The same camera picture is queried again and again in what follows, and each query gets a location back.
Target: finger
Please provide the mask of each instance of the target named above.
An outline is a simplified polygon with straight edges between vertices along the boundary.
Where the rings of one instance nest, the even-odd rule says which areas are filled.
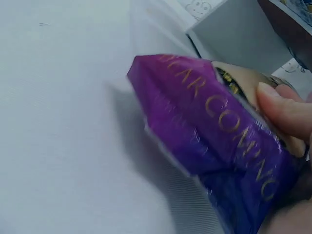
[[[281,84],[278,85],[275,90],[280,94],[283,98],[289,98],[296,102],[304,102],[304,100],[288,85]]]
[[[307,103],[312,103],[312,92],[310,92],[307,97]]]
[[[264,114],[283,132],[309,141],[312,132],[312,104],[283,98],[271,86],[260,83],[259,105]]]

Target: gold lettering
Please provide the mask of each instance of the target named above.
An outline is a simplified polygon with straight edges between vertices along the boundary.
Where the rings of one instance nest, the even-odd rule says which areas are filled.
[[[179,61],[173,61],[172,63],[170,63],[168,66],[167,66],[167,69],[169,70],[169,68],[172,67],[172,65],[176,64],[178,66]]]
[[[235,124],[235,126],[233,126],[232,128],[226,129],[226,128],[223,126],[223,124],[222,124],[222,119],[223,119],[225,116],[230,115],[230,114],[236,116],[236,118],[237,118],[236,124]],[[236,114],[234,111],[225,110],[224,112],[221,113],[221,115],[220,115],[220,117],[219,117],[219,126],[220,126],[220,128],[221,128],[223,131],[225,131],[225,132],[227,132],[227,133],[231,133],[231,132],[234,132],[235,130],[237,130],[238,127],[239,127],[239,124],[240,124],[240,118],[239,118],[238,114]]]
[[[221,95],[213,95],[213,96],[207,98],[206,104],[205,104],[205,108],[206,108],[207,114],[208,114],[210,117],[214,117],[214,116],[215,116],[215,113],[214,113],[212,110],[209,109],[209,103],[210,103],[212,100],[215,100],[215,99],[222,101],[223,104],[224,104],[223,107],[226,107],[227,104],[228,104],[227,100],[226,100],[223,96],[221,96]]]
[[[271,170],[269,170],[268,172],[266,172],[266,173],[264,173],[264,174],[262,175],[262,170],[263,170],[264,164],[265,164],[265,159],[261,160],[261,161],[256,165],[256,167],[257,167],[258,165],[261,165],[261,166],[260,166],[260,169],[259,169],[259,171],[258,171],[257,178],[255,179],[256,181],[259,181],[259,180],[263,179],[264,177],[271,175],[272,172],[273,172],[273,169],[271,169]]]
[[[263,184],[262,184],[262,187],[261,187],[261,196],[262,198],[265,200],[265,201],[270,201],[273,197],[274,197],[274,192],[272,192],[270,195],[265,195],[264,194],[264,190],[266,188],[267,185],[269,184],[274,184],[274,183],[277,183],[277,181],[273,178],[269,178],[268,180],[266,180]]]
[[[252,140],[250,143],[243,143],[245,137],[246,137],[246,134],[249,130],[249,127],[245,128],[240,134],[238,134],[237,136],[234,136],[232,140],[235,140],[237,139],[238,137],[241,136],[240,140],[239,140],[239,143],[237,145],[238,148],[242,148],[242,147],[247,147],[247,150],[245,150],[243,152],[243,157],[246,155],[246,153],[248,153],[252,148],[253,146],[256,144],[256,142],[254,140]]]
[[[159,61],[161,62],[168,62],[170,60],[173,60],[174,58],[176,58],[175,55],[163,55],[159,58]]]
[[[182,72],[177,73],[177,74],[175,75],[175,77],[178,77],[178,76],[180,76],[180,75],[186,73],[186,75],[185,75],[185,77],[183,78],[183,81],[182,81],[182,84],[183,84],[183,83],[187,80],[187,78],[190,76],[192,70],[193,70],[193,69],[186,69],[186,70],[184,70],[184,71],[182,71]]]
[[[260,153],[261,153],[261,149],[259,149],[257,153],[254,154],[253,158],[249,162],[246,163],[246,168],[248,168],[249,163],[254,161],[259,156]]]
[[[200,87],[203,87],[204,85],[206,84],[206,81],[202,78],[202,77],[198,77],[196,80],[194,80],[192,83],[190,83],[188,86],[187,86],[187,89],[191,88],[193,85],[195,85],[195,94],[194,94],[194,97],[197,97],[197,94],[198,94],[198,89]]]

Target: fingernail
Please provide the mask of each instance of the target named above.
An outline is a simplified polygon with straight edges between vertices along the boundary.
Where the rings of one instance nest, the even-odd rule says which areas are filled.
[[[259,86],[258,86],[258,89],[263,92],[263,93],[266,93],[267,95],[269,96],[272,96],[272,97],[280,97],[280,95],[278,94],[278,92],[271,86],[269,86],[268,84],[266,83],[262,83],[260,82],[259,83]]]

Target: human hand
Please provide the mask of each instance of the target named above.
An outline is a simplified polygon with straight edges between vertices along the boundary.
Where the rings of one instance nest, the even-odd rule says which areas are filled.
[[[312,104],[304,103],[287,85],[280,85],[274,89],[267,84],[260,83],[257,98],[261,110],[276,127],[291,136],[304,140],[311,147]],[[279,211],[263,233],[311,234],[312,199],[302,201],[290,209]]]

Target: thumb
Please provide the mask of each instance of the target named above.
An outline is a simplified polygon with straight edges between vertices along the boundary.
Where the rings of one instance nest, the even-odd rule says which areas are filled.
[[[281,97],[265,83],[259,83],[258,102],[265,116],[283,132],[309,142],[312,132],[312,104]]]

